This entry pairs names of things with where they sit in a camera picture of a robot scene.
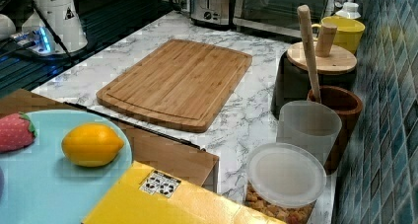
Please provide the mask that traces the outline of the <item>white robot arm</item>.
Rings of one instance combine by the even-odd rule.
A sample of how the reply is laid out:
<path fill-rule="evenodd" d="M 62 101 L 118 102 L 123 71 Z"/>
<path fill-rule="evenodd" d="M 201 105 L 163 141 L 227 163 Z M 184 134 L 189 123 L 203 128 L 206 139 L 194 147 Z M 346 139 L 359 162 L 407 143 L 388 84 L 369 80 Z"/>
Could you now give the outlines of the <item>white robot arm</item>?
<path fill-rule="evenodd" d="M 1 0 L 4 9 L 12 0 Z M 39 56 L 71 57 L 88 45 L 74 0 L 31 0 L 34 12 L 16 30 L 13 21 L 1 16 L 1 39 L 10 39 Z"/>

